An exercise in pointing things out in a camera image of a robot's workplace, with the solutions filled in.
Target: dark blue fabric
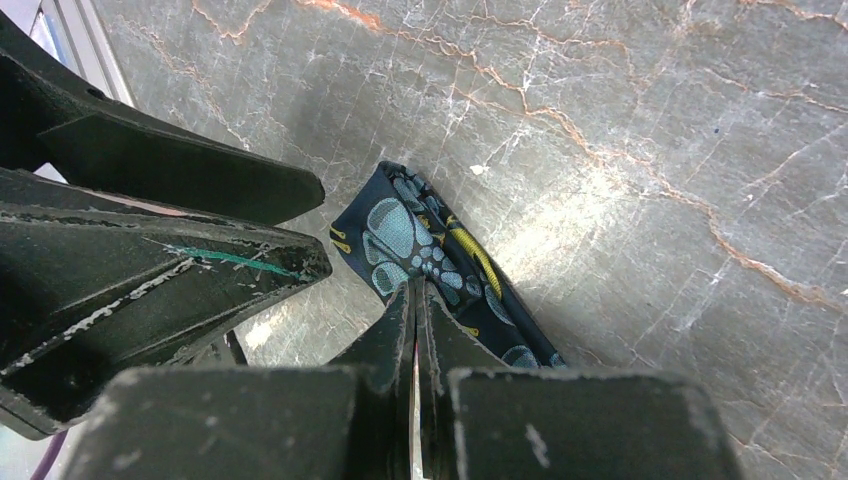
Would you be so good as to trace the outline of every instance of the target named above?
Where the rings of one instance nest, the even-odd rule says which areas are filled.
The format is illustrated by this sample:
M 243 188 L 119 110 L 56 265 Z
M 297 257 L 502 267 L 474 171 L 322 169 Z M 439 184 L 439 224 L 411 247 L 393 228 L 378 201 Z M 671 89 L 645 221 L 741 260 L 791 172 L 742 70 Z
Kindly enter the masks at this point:
M 381 162 L 330 238 L 385 303 L 425 275 L 460 325 L 515 367 L 564 367 L 503 273 L 423 178 Z

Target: patterned fabric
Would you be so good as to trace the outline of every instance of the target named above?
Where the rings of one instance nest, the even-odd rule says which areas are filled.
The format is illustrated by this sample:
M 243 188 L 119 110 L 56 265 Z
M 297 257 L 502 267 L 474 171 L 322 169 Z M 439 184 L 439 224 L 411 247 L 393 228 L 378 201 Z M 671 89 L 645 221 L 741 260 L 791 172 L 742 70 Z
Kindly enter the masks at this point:
M 565 366 L 485 250 L 408 168 L 381 162 L 330 239 L 384 303 L 425 275 L 456 321 L 508 365 Z

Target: stone countertop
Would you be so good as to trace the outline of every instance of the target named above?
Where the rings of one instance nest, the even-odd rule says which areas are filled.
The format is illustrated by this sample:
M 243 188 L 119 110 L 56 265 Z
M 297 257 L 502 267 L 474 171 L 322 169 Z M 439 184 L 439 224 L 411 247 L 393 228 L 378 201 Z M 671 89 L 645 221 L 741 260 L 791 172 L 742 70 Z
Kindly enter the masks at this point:
M 568 362 L 696 377 L 751 478 L 848 477 L 848 2 L 95 3 L 141 110 L 324 183 L 284 226 L 335 273 L 240 328 L 253 362 L 379 317 L 327 231 L 392 160 Z

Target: green mark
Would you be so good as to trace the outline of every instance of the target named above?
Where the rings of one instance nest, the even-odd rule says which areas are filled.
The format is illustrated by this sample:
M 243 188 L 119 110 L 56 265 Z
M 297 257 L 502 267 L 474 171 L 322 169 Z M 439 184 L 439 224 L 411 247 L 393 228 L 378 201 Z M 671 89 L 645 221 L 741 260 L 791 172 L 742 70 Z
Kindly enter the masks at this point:
M 167 245 L 167 247 L 174 249 L 178 253 L 182 253 L 190 257 L 224 260 L 227 262 L 238 263 L 246 267 L 255 268 L 257 270 L 266 270 L 268 272 L 274 272 L 279 275 L 294 277 L 298 280 L 300 280 L 301 278 L 301 274 L 297 272 L 290 272 L 276 265 L 271 265 L 270 263 L 260 262 L 259 260 L 251 260 L 250 258 L 239 257 L 238 255 L 232 255 L 224 252 L 213 252 L 212 250 L 203 250 L 200 248 L 193 247 L 175 247 L 173 245 Z

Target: wire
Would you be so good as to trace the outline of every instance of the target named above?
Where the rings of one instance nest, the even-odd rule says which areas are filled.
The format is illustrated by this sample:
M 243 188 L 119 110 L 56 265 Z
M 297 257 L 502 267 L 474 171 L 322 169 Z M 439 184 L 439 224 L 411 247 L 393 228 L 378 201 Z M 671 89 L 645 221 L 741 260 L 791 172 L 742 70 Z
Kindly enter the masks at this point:
M 41 457 L 41 461 L 38 462 L 38 467 L 36 467 L 35 472 L 33 472 L 30 480 L 44 480 L 47 478 L 47 474 L 50 473 L 50 469 L 53 468 L 53 464 L 56 462 L 56 457 L 59 456 L 59 452 L 62 451 L 62 445 L 65 443 L 65 437 L 68 436 L 68 431 L 57 433 L 50 440 L 50 444 L 47 445 L 47 450 L 44 451 L 44 456 Z
M 230 330 L 224 337 L 224 343 L 230 347 L 230 353 L 233 355 L 237 365 L 247 365 L 247 357 L 244 355 L 244 350 L 236 337 L 236 332 Z

